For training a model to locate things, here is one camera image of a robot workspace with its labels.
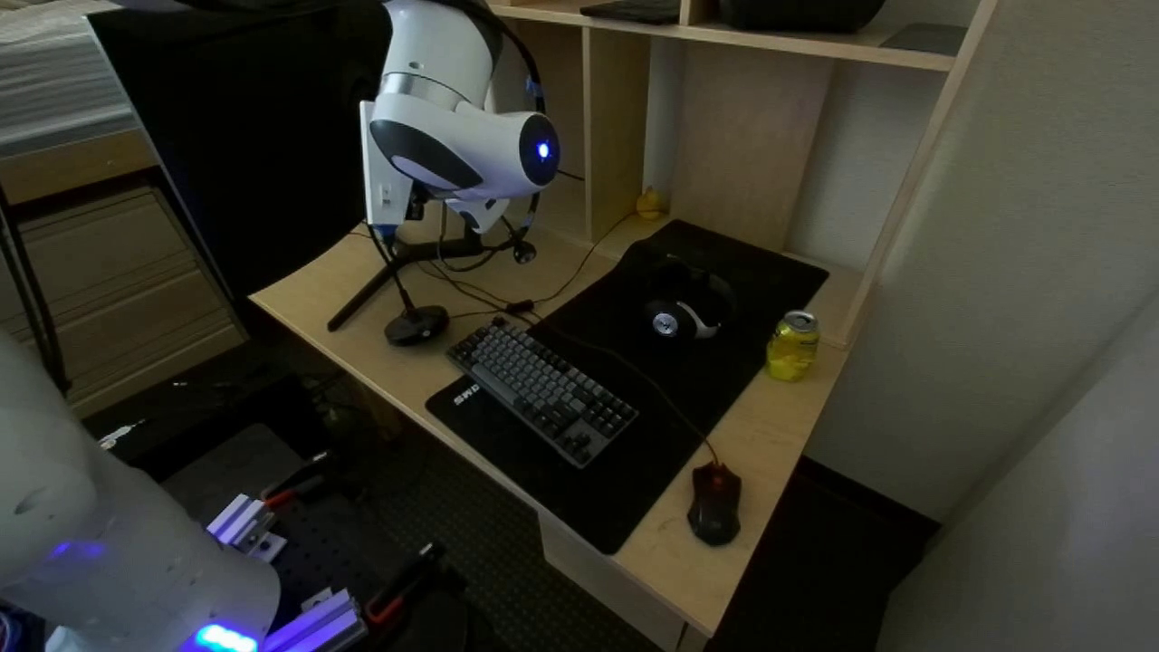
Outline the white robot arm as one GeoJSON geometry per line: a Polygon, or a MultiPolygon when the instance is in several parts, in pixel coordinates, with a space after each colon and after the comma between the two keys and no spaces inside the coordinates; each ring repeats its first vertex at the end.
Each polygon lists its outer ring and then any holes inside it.
{"type": "Polygon", "coordinates": [[[358,104],[365,224],[396,237],[439,201],[488,234],[560,168],[544,97],[524,113],[492,108],[496,62],[515,34],[484,0],[380,4],[390,39],[375,96],[358,104]]]}

